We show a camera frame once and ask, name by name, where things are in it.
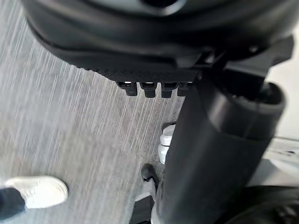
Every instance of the shoe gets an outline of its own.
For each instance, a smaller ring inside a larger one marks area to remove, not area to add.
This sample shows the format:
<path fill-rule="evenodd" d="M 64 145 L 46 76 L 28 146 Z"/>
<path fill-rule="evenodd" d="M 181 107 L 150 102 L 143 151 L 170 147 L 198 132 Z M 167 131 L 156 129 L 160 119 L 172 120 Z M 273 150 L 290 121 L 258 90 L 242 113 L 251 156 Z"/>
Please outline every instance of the shoe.
<path fill-rule="evenodd" d="M 65 183 L 51 176 L 15 177 L 9 179 L 5 187 L 18 190 L 27 209 L 49 208 L 68 197 Z"/>
<path fill-rule="evenodd" d="M 176 127 L 175 123 L 173 123 L 169 126 L 165 126 L 165 128 L 163 129 L 163 134 L 160 136 L 160 144 L 158 146 L 158 155 L 159 155 L 160 162 L 162 164 L 165 164 L 166 155 L 167 155 L 170 143 L 171 143 L 171 139 L 172 139 L 175 127 Z"/>

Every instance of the white surface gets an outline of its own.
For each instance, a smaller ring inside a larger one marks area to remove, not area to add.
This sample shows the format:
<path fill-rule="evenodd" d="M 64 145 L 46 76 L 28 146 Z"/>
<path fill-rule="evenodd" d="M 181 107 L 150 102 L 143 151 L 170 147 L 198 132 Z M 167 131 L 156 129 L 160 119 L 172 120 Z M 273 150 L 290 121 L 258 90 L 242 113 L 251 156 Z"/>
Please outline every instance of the white surface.
<path fill-rule="evenodd" d="M 279 122 L 277 135 L 299 139 L 299 27 L 294 31 L 293 58 L 273 67 L 268 81 L 277 83 L 285 92 L 287 106 Z"/>

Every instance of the black clamp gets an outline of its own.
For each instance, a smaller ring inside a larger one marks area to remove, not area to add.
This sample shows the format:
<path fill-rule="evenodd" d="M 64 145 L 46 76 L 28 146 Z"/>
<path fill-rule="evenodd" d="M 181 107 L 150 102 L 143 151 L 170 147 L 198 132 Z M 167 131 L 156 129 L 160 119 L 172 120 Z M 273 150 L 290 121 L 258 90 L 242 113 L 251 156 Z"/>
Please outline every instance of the black clamp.
<path fill-rule="evenodd" d="M 172 91 L 178 87 L 178 83 L 161 83 L 162 98 L 171 98 Z"/>
<path fill-rule="evenodd" d="M 156 97 L 157 83 L 154 82 L 140 83 L 140 87 L 144 90 L 144 94 L 146 98 Z"/>
<path fill-rule="evenodd" d="M 137 96 L 137 84 L 133 82 L 116 82 L 116 84 L 130 97 Z"/>

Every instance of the black cover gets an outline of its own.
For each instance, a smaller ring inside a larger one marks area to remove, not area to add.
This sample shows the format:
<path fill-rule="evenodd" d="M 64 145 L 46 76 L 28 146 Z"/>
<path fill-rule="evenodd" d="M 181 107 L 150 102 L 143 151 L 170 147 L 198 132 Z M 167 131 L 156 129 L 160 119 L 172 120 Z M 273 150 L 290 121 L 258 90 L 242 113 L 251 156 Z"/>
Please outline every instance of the black cover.
<path fill-rule="evenodd" d="M 22 3 L 34 34 L 54 55 L 115 81 L 165 83 L 193 81 L 191 67 L 202 52 L 267 47 L 289 36 L 299 9 L 296 0 L 230 0 L 153 19 L 82 0 Z"/>

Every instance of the caster wheel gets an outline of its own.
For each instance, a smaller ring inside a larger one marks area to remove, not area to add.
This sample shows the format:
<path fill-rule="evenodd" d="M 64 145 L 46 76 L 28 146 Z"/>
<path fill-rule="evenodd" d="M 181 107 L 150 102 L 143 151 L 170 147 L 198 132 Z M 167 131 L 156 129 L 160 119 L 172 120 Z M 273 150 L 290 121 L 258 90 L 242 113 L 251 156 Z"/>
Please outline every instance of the caster wheel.
<path fill-rule="evenodd" d="M 158 188 L 159 179 L 153 165 L 149 163 L 144 164 L 143 167 L 141 168 L 141 176 L 144 181 L 149 181 L 150 179 L 153 179 L 155 182 L 156 189 Z"/>

